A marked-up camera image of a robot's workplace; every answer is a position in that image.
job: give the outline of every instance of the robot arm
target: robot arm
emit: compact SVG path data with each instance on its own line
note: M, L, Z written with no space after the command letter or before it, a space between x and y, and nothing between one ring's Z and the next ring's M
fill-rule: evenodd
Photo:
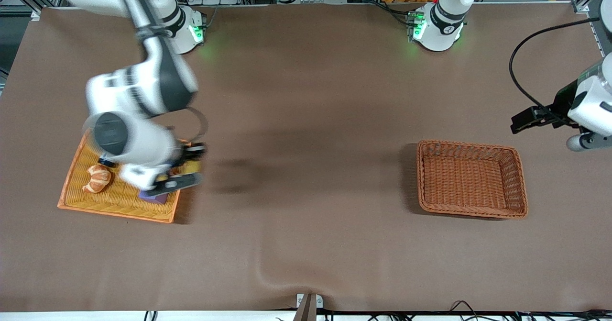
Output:
M90 117L85 127L103 152L101 163L123 163L120 177L149 195L194 186L201 181L199 173L168 175L174 166L199 158L203 144L188 147L150 118L187 108L197 81L182 57L171 51L168 33L149 0L120 2L145 58L87 82Z
M610 31L612 29L612 0L601 2L600 14L603 24ZM607 55L586 69L572 83L559 90L550 105L529 107L513 116L512 133L516 134L524 129L549 124L555 128L569 125L579 129L580 134L568 139L568 149L579 152L612 147L612 86L610 81L612 81L612 55Z
M125 0L69 0L77 7L92 13L129 17ZM170 38L170 45L176 53L187 53L203 44L206 17L199 11L176 0L148 0L151 12L161 19L161 25Z
M421 23L412 27L411 36L431 51L445 51L459 39L465 14L474 0L438 0L427 3L417 12L424 15Z

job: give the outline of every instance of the wicker basket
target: wicker basket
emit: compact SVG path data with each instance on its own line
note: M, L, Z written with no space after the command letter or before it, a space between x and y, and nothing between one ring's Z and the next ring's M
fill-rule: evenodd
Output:
M523 166L513 147L423 140L417 146L419 204L428 212L527 216Z
M89 182L87 169L98 164L97 155L87 144L88 133L81 139L70 170L64 182L57 207L80 210L109 216L172 223L181 191L168 194L165 204L153 204L138 197L138 189L117 178L120 166L109 169L113 179L100 193L91 194L82 190Z

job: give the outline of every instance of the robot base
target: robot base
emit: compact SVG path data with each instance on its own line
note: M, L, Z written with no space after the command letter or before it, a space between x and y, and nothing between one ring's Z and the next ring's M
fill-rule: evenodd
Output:
M415 27L408 27L408 37L413 41L420 42L423 47L431 51L446 51L459 39L463 23L450 35L440 33L440 30L431 22L431 9L433 7L434 3L427 3L415 10L416 13L422 13L424 18L420 20L420 23L416 22Z
M181 9L185 11L185 23L176 32L175 37L170 39L170 42L174 51L183 55L197 45L204 44L206 16L186 5L181 5Z

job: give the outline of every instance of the brown tablecloth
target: brown tablecloth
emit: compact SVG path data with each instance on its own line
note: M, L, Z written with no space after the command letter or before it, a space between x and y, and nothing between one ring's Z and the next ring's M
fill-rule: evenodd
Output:
M569 4L477 4L459 42L432 53L371 5L221 9L186 56L210 122L206 181L163 225L55 207L85 82L140 57L128 20L44 10L0 99L2 310L260 310L299 292L337 310L610 308L612 151L570 152L572 129L509 129L530 105L512 49L579 18ZM547 103L600 58L580 25L527 44L516 75ZM160 122L197 131L188 112ZM424 214L424 138L516 147L527 219Z

